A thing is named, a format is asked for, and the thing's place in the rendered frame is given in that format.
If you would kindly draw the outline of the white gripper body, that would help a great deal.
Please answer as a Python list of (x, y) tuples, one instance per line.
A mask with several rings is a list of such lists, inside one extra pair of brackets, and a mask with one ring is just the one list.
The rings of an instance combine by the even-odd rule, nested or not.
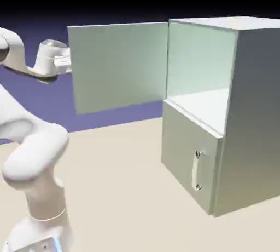
[(58, 73), (71, 73), (71, 58), (70, 56), (56, 56), (54, 59)]

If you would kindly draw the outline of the pale green plain cabinet door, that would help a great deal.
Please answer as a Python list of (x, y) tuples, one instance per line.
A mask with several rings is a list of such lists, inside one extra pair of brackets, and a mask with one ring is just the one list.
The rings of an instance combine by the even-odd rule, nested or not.
[(68, 27), (76, 112), (163, 100), (167, 38), (167, 22)]

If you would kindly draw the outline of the pale green cabinet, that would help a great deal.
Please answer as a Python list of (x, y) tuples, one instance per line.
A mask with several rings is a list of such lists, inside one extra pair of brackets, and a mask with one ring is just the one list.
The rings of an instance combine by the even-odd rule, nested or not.
[(213, 216), (280, 196), (280, 19), (171, 19), (165, 100), (223, 136)]

